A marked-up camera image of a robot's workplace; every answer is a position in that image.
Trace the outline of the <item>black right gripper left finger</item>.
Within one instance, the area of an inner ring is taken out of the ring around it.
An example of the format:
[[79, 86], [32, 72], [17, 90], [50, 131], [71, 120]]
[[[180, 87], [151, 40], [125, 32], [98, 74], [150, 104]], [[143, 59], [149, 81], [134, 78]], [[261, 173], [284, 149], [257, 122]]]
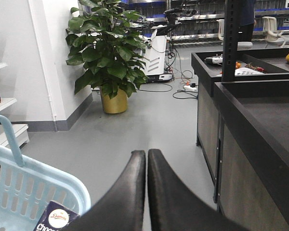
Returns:
[[106, 194], [66, 231], [141, 231], [145, 208], [145, 151], [132, 151], [124, 170]]

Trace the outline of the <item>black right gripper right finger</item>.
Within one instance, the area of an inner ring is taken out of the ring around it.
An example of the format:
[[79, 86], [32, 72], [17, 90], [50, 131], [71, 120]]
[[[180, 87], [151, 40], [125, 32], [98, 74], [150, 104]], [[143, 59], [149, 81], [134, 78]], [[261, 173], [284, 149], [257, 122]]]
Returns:
[[197, 197], [159, 149], [148, 151], [147, 184], [154, 231], [244, 231]]

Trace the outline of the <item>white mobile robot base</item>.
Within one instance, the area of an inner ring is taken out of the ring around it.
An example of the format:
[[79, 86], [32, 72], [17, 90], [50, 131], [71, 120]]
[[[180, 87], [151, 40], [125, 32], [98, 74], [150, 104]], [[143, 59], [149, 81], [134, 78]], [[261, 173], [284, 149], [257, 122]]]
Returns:
[[148, 77], [146, 82], [169, 82], [173, 78], [173, 74], [164, 69], [167, 36], [158, 35], [158, 29], [155, 29], [150, 38], [144, 37], [144, 39], [147, 42], [147, 47], [143, 54], [143, 61], [145, 62], [144, 74]]

